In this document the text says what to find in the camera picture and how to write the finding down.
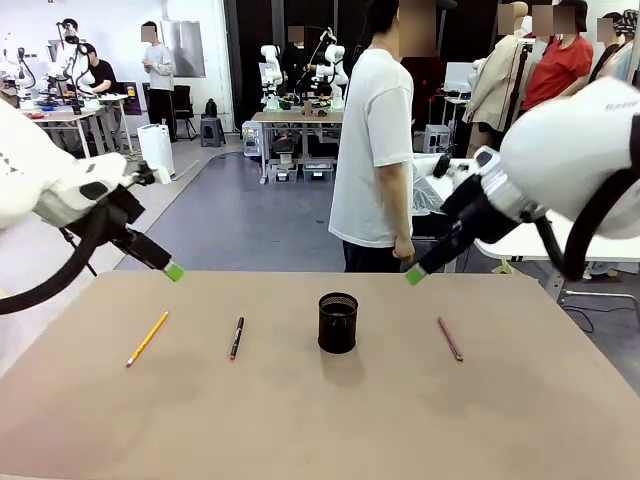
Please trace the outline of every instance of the black pants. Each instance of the black pants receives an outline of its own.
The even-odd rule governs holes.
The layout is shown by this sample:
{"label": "black pants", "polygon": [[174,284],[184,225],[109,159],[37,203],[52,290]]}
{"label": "black pants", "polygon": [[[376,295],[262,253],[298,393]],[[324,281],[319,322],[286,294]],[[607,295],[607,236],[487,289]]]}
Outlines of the black pants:
{"label": "black pants", "polygon": [[171,142],[177,141],[172,92],[169,90],[149,90],[149,105],[147,105],[147,110],[149,113],[149,122],[155,125],[162,125],[162,120],[166,120]]}
{"label": "black pants", "polygon": [[369,248],[342,242],[345,273],[399,273],[400,260],[393,248]]}

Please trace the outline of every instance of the hand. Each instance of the hand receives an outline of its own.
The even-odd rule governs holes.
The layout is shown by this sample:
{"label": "hand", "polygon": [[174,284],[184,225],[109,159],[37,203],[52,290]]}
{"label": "hand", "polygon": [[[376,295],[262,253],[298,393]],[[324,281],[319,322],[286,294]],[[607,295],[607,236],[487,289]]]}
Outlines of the hand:
{"label": "hand", "polygon": [[404,263],[411,263],[416,256],[416,249],[413,246],[413,242],[410,238],[396,239],[396,248],[393,250],[393,256],[402,260]]}

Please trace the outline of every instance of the pen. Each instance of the pen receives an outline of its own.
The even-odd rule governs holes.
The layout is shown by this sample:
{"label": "pen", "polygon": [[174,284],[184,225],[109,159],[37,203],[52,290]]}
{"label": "pen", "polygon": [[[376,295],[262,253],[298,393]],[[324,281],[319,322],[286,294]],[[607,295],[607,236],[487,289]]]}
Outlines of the pen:
{"label": "pen", "polygon": [[438,325],[440,325],[440,330],[442,330],[442,334],[447,340],[449,348],[451,349],[451,353],[453,353],[455,359],[459,362],[464,362],[464,357],[462,356],[460,350],[458,350],[458,347],[456,347],[456,342],[453,340],[453,337],[449,333],[449,329],[447,329],[447,326],[444,324],[444,320],[442,319],[442,317],[438,317]]}
{"label": "pen", "polygon": [[238,354],[238,346],[240,345],[240,337],[242,336],[242,329],[244,328],[244,317],[238,319],[238,326],[236,327],[236,336],[233,340],[233,346],[231,347],[230,360],[235,360]]}
{"label": "pen", "polygon": [[145,338],[144,342],[142,342],[142,344],[138,347],[138,350],[136,350],[135,353],[133,355],[131,355],[131,358],[127,362],[127,368],[129,368],[133,364],[133,362],[136,361],[136,358],[138,358],[138,355],[140,355],[142,353],[144,348],[151,341],[153,336],[156,334],[156,332],[162,326],[162,324],[164,323],[164,321],[167,319],[168,316],[169,316],[169,312],[164,312],[164,315],[162,315],[162,318],[160,320],[158,320],[158,323],[156,323],[156,326],[153,327],[151,332],[149,332],[149,335],[147,335],[147,338]]}

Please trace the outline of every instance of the pen holder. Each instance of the pen holder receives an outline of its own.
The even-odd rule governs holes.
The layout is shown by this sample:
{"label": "pen holder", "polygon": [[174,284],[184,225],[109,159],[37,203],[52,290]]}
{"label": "pen holder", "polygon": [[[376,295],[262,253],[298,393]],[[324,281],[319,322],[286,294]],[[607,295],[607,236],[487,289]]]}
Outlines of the pen holder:
{"label": "pen holder", "polygon": [[346,293],[330,293],[320,299],[318,345],[325,352],[347,353],[356,346],[358,301]]}

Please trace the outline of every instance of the black backpack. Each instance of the black backpack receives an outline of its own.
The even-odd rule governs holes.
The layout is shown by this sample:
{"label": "black backpack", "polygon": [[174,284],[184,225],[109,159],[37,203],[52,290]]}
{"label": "black backpack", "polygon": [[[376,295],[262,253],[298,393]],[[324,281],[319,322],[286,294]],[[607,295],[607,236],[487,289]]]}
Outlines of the black backpack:
{"label": "black backpack", "polygon": [[218,105],[213,101],[213,98],[210,98],[207,102],[207,106],[204,108],[203,117],[218,118]]}

